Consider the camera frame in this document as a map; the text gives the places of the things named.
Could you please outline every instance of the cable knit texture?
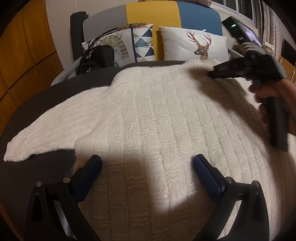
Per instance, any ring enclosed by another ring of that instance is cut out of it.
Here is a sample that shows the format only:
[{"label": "cable knit texture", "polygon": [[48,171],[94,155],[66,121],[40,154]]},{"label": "cable knit texture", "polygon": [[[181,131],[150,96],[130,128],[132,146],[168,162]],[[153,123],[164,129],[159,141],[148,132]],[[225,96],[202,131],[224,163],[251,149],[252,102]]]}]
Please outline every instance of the cable knit texture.
[{"label": "cable knit texture", "polygon": [[103,169],[80,208],[102,240],[191,241],[216,207],[192,168],[202,153],[225,177],[261,183],[272,239],[295,207],[295,139],[288,153],[273,149],[249,83],[210,79],[216,64],[123,70],[40,116],[5,160],[75,148],[75,171],[97,154]]}]

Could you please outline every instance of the black handbag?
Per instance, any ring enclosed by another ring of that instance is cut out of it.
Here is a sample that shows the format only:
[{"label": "black handbag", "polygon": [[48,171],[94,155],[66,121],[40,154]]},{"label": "black handbag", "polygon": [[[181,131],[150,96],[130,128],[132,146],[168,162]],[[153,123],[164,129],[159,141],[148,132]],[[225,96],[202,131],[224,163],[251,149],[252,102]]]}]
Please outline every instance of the black handbag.
[{"label": "black handbag", "polygon": [[112,30],[115,29],[103,33],[89,43],[87,50],[81,57],[77,74],[84,74],[93,70],[114,66],[114,49],[110,45],[98,45],[93,47],[101,37]]}]

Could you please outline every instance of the black sofa armrest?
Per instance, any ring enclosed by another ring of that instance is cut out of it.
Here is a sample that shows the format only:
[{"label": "black sofa armrest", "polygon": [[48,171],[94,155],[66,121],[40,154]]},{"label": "black sofa armrest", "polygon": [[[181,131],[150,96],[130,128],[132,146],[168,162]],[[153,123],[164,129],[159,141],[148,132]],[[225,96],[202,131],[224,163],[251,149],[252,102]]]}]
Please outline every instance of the black sofa armrest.
[{"label": "black sofa armrest", "polygon": [[81,43],[84,42],[83,22],[86,19],[86,12],[76,12],[70,16],[70,32],[74,61],[83,55]]}]

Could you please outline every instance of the deer print pillow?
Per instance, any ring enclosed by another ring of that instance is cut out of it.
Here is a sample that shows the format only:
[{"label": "deer print pillow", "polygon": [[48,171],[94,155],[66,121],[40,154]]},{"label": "deer print pillow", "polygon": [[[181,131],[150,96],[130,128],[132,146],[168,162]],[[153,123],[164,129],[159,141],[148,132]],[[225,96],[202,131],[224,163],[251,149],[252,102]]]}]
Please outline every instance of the deer print pillow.
[{"label": "deer print pillow", "polygon": [[164,60],[229,60],[224,36],[185,28],[160,26],[159,30],[163,39]]},{"label": "deer print pillow", "polygon": [[[123,67],[130,63],[155,60],[152,44],[153,24],[123,29],[101,37],[95,44],[110,45],[114,49],[114,66]],[[87,50],[93,40],[82,43]]]}]

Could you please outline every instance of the wooden wall panel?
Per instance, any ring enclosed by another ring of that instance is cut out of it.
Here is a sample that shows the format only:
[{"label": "wooden wall panel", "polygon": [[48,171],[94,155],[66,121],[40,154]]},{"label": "wooden wall panel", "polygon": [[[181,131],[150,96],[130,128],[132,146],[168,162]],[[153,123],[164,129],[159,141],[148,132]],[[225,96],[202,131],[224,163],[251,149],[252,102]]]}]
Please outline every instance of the wooden wall panel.
[{"label": "wooden wall panel", "polygon": [[45,0],[31,0],[23,8],[24,28],[34,63],[56,51],[50,33]]},{"label": "wooden wall panel", "polygon": [[5,92],[6,92],[6,88],[5,88],[4,84],[3,84],[1,76],[0,76],[0,99],[5,94]]},{"label": "wooden wall panel", "polygon": [[16,108],[9,94],[6,94],[0,102],[0,135]]},{"label": "wooden wall panel", "polygon": [[10,90],[18,105],[45,90],[45,85],[36,68],[26,73]]},{"label": "wooden wall panel", "polygon": [[19,11],[0,38],[0,70],[10,87],[22,74],[34,65]]},{"label": "wooden wall panel", "polygon": [[64,70],[57,53],[54,53],[38,64],[37,69],[47,88],[50,87],[55,77],[57,77]]}]

